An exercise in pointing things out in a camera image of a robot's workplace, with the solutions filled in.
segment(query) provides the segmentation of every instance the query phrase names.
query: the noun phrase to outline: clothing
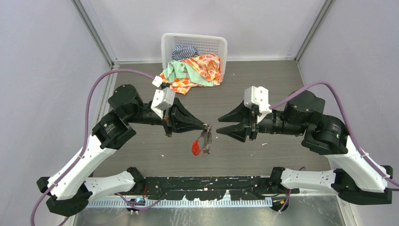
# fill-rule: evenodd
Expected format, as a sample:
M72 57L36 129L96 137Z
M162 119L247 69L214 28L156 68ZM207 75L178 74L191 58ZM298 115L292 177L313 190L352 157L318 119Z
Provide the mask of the clothing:
M197 56L199 56L199 54L195 46L176 46L172 51L173 60L182 60Z
M215 54L172 60L160 77L170 83L173 91L187 94L191 87L220 85L223 81L221 64L221 59Z

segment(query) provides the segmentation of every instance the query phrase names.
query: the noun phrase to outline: mint green cloth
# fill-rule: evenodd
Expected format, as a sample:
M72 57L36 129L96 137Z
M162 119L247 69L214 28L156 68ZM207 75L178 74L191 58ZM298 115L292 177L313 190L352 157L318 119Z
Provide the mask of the mint green cloth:
M197 83L204 86L213 86L213 81L207 81L200 75L193 67L182 61L172 60L168 66L163 70L165 79L173 82L176 78L184 79L189 78L190 82Z

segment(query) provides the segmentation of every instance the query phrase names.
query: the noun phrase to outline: striped cloth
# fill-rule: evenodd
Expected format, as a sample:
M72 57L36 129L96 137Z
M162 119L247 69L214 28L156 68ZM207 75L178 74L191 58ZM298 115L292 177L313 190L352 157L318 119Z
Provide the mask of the striped cloth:
M173 60L182 60L198 56L198 49L194 46L176 46L172 51Z

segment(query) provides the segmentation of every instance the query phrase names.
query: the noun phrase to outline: wooden floor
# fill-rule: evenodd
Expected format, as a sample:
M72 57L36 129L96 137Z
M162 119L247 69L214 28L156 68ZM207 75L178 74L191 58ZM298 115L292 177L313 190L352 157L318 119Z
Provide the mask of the wooden floor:
M158 75L161 64L121 65ZM151 80L135 74L119 73L115 88L132 84L144 102L155 92ZM216 128L231 125L217 118L241 103L244 90L250 86L269 90L270 104L276 103L303 86L295 61L227 62L221 86L195 87L186 96L176 94L183 105L198 119L213 125L210 154L191 153L192 142L200 131L165 136L161 126L132 124L137 134L96 170L96 177L118 174L137 167L144 176L240 176L269 175L275 166L307 170L330 169L327 159L301 146L302 137L258 134L257 139L241 143Z

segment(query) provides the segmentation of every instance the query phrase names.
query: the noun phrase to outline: red tag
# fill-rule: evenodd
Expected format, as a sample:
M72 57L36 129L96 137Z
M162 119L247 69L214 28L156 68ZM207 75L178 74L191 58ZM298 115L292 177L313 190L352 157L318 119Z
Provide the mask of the red tag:
M199 155L201 153L201 148L198 144L198 140L193 142L191 151L193 155Z

